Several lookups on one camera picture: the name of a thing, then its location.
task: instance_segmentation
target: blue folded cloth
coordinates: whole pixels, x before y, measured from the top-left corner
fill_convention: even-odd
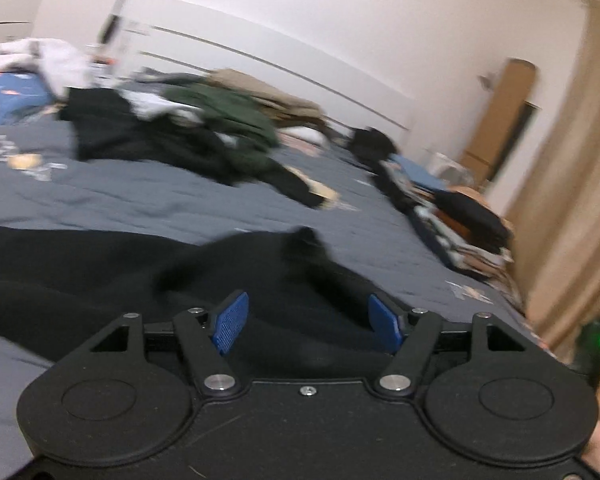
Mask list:
[[[428,191],[446,190],[446,184],[439,178],[430,174],[421,165],[416,164],[401,155],[391,155],[391,160],[400,164],[402,172],[409,177],[414,185]]]
[[[0,125],[15,124],[53,100],[37,74],[0,73]]]

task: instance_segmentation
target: curtain fold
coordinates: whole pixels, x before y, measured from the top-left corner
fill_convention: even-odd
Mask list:
[[[568,359],[580,327],[600,316],[600,2],[589,4],[571,89],[507,218],[526,316]]]

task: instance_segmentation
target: white headboard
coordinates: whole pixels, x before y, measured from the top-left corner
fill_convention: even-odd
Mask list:
[[[341,132],[371,126],[406,143],[412,98],[302,41],[184,0],[153,0],[141,16],[127,18],[123,73],[233,68],[318,103]]]

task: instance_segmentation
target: blue gripper pad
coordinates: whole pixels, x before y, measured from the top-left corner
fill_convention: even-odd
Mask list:
[[[398,317],[378,299],[375,294],[369,296],[369,323],[388,352],[395,354],[402,346]]]
[[[211,341],[216,345],[220,355],[227,354],[231,349],[245,323],[247,323],[248,315],[249,296],[246,292],[243,292],[218,314],[216,329],[211,336]]]

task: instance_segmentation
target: screw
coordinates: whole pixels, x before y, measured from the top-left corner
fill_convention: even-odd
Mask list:
[[[300,395],[305,397],[313,397],[317,393],[318,389],[314,386],[303,386],[302,388],[300,388]]]
[[[209,375],[205,379],[205,386],[215,392],[224,392],[235,386],[235,379],[227,374]]]
[[[380,379],[380,386],[392,392],[403,392],[411,386],[411,379],[404,375],[385,375]]]

